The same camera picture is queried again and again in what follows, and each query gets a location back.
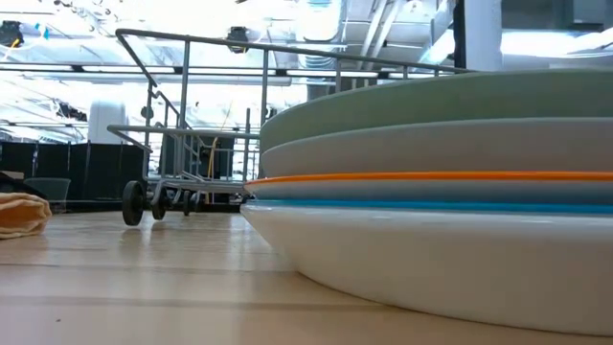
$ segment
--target wooden floor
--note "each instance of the wooden floor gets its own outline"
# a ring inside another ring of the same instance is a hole
[[[0,344],[613,344],[398,310],[322,287],[240,215],[55,217],[0,241]]]

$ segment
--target white plate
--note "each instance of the white plate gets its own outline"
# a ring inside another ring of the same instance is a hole
[[[613,204],[613,182],[339,180],[248,183],[258,199]]]
[[[613,171],[613,119],[386,126],[311,137],[261,157],[266,176],[424,171]]]
[[[298,270],[384,304],[613,335],[613,218],[246,204]]]

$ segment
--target gray plate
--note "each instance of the gray plate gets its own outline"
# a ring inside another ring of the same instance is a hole
[[[429,171],[613,171],[613,119],[506,119],[386,126],[277,146],[268,177]]]
[[[346,130],[438,121],[612,117],[613,69],[469,73],[356,89],[294,106],[261,129],[261,151]]]

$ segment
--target green plate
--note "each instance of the green plate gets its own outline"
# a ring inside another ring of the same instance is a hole
[[[470,73],[400,81],[294,106],[261,129],[261,151],[345,130],[440,121],[613,117],[613,69]]]

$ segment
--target handrail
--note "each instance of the handrail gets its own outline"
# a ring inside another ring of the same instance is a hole
[[[155,92],[151,92],[151,97],[156,99],[156,100],[161,97],[164,100],[164,102],[166,102],[166,104],[170,107],[170,109],[172,109],[172,111],[174,111],[176,116],[179,116],[179,110],[177,110],[176,107],[174,107],[174,105],[172,105],[172,102],[168,99],[168,97],[166,97],[166,95],[162,92],[162,90],[157,90]]]
[[[265,52],[273,51],[273,52],[282,52],[282,53],[291,53],[291,54],[300,54],[300,55],[312,55],[312,56],[325,57],[325,58],[352,60],[352,61],[367,61],[367,62],[373,62],[373,63],[379,63],[379,64],[386,64],[386,65],[397,65],[397,66],[411,67],[411,68],[423,68],[423,69],[429,69],[433,71],[443,71],[443,72],[452,72],[452,73],[474,72],[474,71],[463,69],[463,68],[432,65],[432,64],[427,64],[427,63],[398,61],[398,60],[391,60],[391,59],[378,58],[378,57],[362,57],[362,56],[356,56],[356,55],[350,55],[350,54],[331,53],[331,52],[324,52],[324,51],[318,51],[318,50],[312,50],[312,49],[284,47],[284,46],[272,45],[272,44],[237,42],[237,41],[220,39],[220,38],[192,36],[189,34],[168,34],[168,33],[157,33],[157,32],[146,31],[146,30],[117,29],[117,31],[115,31],[115,35],[117,36],[117,39],[120,41],[120,43],[127,50],[127,52],[130,54],[130,56],[134,59],[134,62],[136,62],[136,64],[141,68],[141,70],[143,70],[143,73],[145,74],[147,79],[149,79],[149,81],[153,84],[153,86],[156,86],[156,87],[158,86],[157,82],[155,81],[153,76],[148,72],[144,63],[138,58],[138,55],[136,54],[136,52],[134,52],[132,47],[129,45],[129,43],[125,39],[125,35],[135,35],[135,36],[140,36],[140,37],[161,38],[161,39],[169,39],[169,40],[179,40],[179,41],[184,41],[184,42],[196,42],[196,43],[208,43],[208,44],[225,45],[225,46],[237,46],[237,47],[249,48],[249,49],[260,49],[260,50],[264,50]]]

